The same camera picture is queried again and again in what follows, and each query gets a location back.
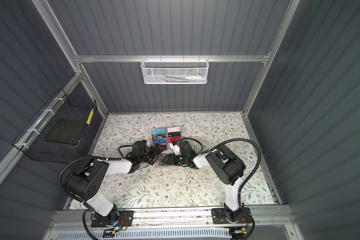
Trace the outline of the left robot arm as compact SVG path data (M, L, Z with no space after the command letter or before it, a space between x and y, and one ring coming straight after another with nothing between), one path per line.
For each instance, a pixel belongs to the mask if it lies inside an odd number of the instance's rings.
M60 172L59 188L91 212L111 218L117 207L100 190L104 178L134 173L143 163L153 165L164 150L166 147L163 145L149 146L142 140L118 147L120 158L87 156L76 159Z

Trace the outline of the pink leather card wallet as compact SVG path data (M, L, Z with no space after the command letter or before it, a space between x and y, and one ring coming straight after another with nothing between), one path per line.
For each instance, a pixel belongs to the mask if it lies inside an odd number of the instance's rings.
M172 155L160 155L156 165L157 168L179 168L180 166Z

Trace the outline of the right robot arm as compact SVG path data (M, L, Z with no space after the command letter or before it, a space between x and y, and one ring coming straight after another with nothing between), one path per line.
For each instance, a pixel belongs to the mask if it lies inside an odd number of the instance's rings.
M225 144L196 153L188 140L172 146L173 153L163 158L163 162L169 166L182 166L191 169L212 168L219 180L225 184L226 200L224 203L227 212L237 212L242 206L239 199L241 185L244 182L243 175L246 169L245 163Z

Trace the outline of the clear acrylic card holder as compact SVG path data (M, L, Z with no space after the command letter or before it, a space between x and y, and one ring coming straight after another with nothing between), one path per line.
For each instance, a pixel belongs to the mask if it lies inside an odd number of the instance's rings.
M177 143L181 140L181 127L168 127L153 129L151 131L153 144L158 144L168 148L171 143Z

